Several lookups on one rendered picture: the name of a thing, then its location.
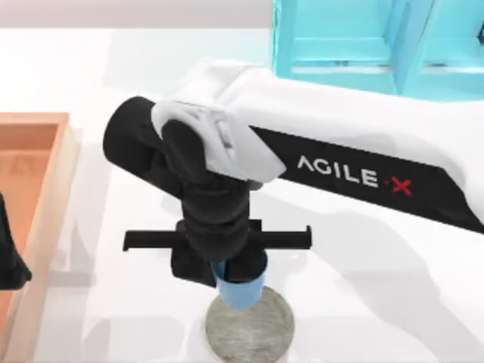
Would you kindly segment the shallow salmon box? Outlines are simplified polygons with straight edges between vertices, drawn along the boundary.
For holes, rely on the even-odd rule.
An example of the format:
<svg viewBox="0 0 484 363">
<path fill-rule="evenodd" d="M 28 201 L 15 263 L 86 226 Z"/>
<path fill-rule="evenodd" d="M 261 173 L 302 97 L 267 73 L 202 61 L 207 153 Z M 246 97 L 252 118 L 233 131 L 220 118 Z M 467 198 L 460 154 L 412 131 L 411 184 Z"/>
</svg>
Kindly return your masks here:
<svg viewBox="0 0 484 363">
<path fill-rule="evenodd" d="M 32 363 L 79 145 L 68 113 L 0 112 L 0 193 L 33 279 L 0 292 L 0 363 Z"/>
</svg>

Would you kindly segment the light blue rack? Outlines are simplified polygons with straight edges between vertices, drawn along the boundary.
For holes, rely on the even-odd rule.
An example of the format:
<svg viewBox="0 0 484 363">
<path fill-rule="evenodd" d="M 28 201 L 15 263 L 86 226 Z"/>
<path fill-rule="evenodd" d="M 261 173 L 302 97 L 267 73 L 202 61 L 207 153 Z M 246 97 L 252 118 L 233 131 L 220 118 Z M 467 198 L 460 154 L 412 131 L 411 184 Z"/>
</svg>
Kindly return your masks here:
<svg viewBox="0 0 484 363">
<path fill-rule="evenodd" d="M 286 79 L 428 101 L 484 101 L 484 0 L 272 0 Z"/>
</svg>

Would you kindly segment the light blue cup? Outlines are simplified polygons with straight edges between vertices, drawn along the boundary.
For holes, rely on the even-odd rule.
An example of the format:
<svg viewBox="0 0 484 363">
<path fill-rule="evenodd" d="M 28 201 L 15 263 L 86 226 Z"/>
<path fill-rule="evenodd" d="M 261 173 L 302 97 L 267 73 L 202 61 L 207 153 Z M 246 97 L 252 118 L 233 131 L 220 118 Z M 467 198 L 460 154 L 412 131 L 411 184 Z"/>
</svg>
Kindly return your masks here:
<svg viewBox="0 0 484 363">
<path fill-rule="evenodd" d="M 222 277 L 225 272 L 226 262 L 210 263 L 213 277 L 215 278 L 216 289 L 218 290 L 222 301 L 230 308 L 237 310 L 248 309 L 260 300 L 268 267 L 267 253 L 261 252 L 261 257 L 261 274 L 251 281 L 241 283 L 229 282 Z"/>
</svg>

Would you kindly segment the grey round coaster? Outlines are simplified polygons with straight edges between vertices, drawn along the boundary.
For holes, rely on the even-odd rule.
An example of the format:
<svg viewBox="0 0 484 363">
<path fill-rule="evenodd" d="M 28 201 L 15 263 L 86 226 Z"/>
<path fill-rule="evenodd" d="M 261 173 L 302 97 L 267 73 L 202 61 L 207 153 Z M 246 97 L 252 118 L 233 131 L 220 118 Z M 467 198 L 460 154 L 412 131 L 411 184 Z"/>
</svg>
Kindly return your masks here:
<svg viewBox="0 0 484 363">
<path fill-rule="evenodd" d="M 290 304 L 270 287 L 245 310 L 215 298 L 204 321 L 207 345 L 221 363 L 284 363 L 295 330 Z"/>
</svg>

